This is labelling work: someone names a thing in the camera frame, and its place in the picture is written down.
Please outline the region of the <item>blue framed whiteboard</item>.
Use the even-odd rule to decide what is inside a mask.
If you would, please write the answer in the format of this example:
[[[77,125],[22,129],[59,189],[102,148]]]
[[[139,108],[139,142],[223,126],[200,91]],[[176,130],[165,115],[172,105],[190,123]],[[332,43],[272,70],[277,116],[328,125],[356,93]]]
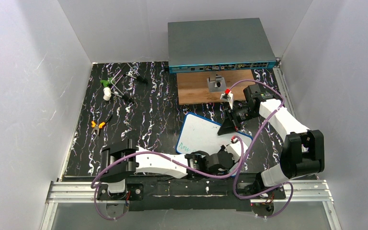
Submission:
[[[219,123],[212,120],[208,120],[194,113],[188,113],[184,118],[175,148],[176,152],[179,154],[189,154],[200,150],[208,154],[214,154],[221,149],[221,146],[230,144],[230,140],[234,135],[239,136],[248,147],[251,144],[253,138],[241,132],[218,136],[217,132],[220,126]],[[235,170],[238,162],[235,162],[230,172]]]

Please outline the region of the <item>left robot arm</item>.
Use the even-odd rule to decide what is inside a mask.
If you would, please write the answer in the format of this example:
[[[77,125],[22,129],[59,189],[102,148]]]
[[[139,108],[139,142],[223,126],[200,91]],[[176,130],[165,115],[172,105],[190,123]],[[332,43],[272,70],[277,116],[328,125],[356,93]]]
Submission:
[[[195,151],[171,155],[149,151],[128,139],[103,148],[101,171],[92,182],[108,184],[108,192],[117,194],[127,188],[126,179],[136,173],[167,175],[176,179],[200,180],[203,178],[226,179],[239,167],[245,148],[238,139],[222,145],[217,153]]]

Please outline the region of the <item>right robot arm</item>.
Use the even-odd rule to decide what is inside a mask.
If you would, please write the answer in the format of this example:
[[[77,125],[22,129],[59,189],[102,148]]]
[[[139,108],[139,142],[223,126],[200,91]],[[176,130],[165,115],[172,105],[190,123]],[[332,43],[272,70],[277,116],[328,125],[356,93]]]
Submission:
[[[226,89],[220,99],[229,103],[218,135],[238,130],[244,121],[256,117],[268,119],[283,141],[279,164],[257,174],[252,184],[254,192],[284,183],[289,179],[323,172],[324,135],[302,125],[281,103],[279,95],[263,92],[256,84],[243,90],[245,103],[234,105],[233,93]]]

